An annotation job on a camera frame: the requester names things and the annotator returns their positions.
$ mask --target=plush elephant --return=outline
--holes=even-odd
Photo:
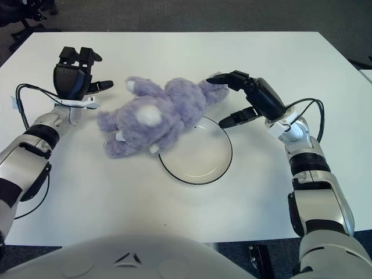
[[[129,77],[127,89],[135,98],[113,112],[99,112],[98,126],[113,132],[106,141],[109,156],[127,156],[149,146],[152,154],[172,146],[187,127],[194,126],[209,105],[228,94],[224,84],[199,84],[184,78],[169,81],[165,88],[140,77]]]

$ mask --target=white spot on plush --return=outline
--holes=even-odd
[[[146,105],[135,113],[135,118],[143,125],[154,127],[162,122],[162,112],[154,105]]]
[[[150,145],[149,151],[150,151],[151,154],[155,154],[157,151],[159,151],[158,145],[157,144]]]
[[[126,139],[123,137],[121,131],[117,132],[116,135],[115,135],[115,139],[117,141],[126,141]]]
[[[134,91],[134,80],[128,80],[126,82],[126,86],[128,91],[133,92]]]

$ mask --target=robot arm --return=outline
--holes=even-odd
[[[81,48],[79,54],[65,47],[54,69],[57,104],[0,153],[0,243],[12,226],[18,203],[33,198],[51,171],[48,160],[59,139],[79,123],[84,108],[99,106],[95,96],[85,95],[113,86],[112,81],[91,84],[91,66],[101,60],[90,48]],[[22,112],[22,103],[18,106]]]
[[[234,71],[208,79],[243,89],[252,107],[223,119],[222,128],[266,118],[269,134],[285,145],[293,175],[288,195],[294,231],[303,237],[295,278],[369,278],[372,261],[354,239],[354,218],[318,140],[309,135],[306,120],[286,108],[262,78]]]

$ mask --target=chair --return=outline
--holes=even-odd
[[[9,23],[22,22],[24,29],[12,33],[15,42],[9,47],[11,53],[17,50],[25,40],[35,32],[61,32],[57,28],[45,28],[42,24],[30,26],[26,19],[33,19],[37,22],[47,19],[39,12],[40,0],[0,0],[0,27]]]

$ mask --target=black joint band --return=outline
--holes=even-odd
[[[289,165],[291,166],[293,176],[308,170],[331,171],[326,159],[316,153],[306,152],[297,154],[289,160]]]
[[[31,126],[26,132],[25,135],[34,135],[35,137],[41,138],[46,141],[52,149],[56,146],[59,141],[59,134],[52,127],[42,124],[37,124]]]

